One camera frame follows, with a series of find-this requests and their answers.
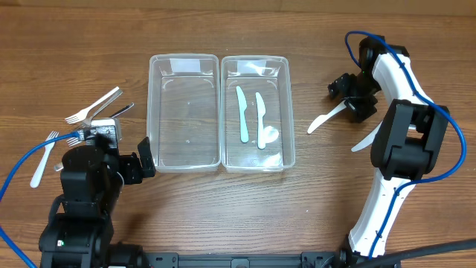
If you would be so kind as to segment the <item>white plastic knife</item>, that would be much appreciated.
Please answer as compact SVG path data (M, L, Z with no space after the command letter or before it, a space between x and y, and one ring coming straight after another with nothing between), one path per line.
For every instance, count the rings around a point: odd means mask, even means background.
M337 115L339 112L343 111L346 109L346 105L344 103L344 100L340 102L334 109L332 109L330 112L327 114L319 115L317 118L314 119L314 121L309 125L307 129L307 133L311 134L313 133L317 128L319 128L320 125L331 119L333 116Z

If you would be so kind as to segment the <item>pale blue plastic knife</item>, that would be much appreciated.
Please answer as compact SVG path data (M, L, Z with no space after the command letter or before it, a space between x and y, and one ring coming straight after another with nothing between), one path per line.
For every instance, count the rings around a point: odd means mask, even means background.
M378 124L377 127L371 131L365 138L363 138L357 145L351 148L352 152L357 152L360 150L363 150L364 148L368 147L371 145L376 137L377 132L380 129L380 126L382 124Z

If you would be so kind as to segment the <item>light blue plastic knife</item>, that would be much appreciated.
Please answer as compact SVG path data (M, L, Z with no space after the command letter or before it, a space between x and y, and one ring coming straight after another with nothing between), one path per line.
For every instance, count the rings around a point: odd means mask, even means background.
M239 105L240 140L242 143L247 143L249 141L248 128L245 119L247 101L245 99L245 94L240 86L236 87L236 92Z

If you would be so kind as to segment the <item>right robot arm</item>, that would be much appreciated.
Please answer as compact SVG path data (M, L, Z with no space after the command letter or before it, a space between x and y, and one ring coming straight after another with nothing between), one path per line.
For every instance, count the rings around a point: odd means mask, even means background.
M367 258L385 253L387 236L406 196L437 161L448 120L447 108L437 109L422 90L412 70L407 49L389 45L379 35L367 35L359 43L358 74L345 73L328 86L331 98L357 122L376 113L376 93L388 104L382 122L358 144L371 147L373 185L364 209L348 235L352 252Z

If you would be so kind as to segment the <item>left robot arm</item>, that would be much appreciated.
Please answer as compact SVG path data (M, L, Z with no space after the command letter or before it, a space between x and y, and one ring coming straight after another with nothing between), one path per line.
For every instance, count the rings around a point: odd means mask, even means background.
M112 213L123 187L155 175L149 139L137 153L121 155L110 138L96 135L70 149L62 163L62 194L39 239L41 267L149 267L141 246L112 243Z

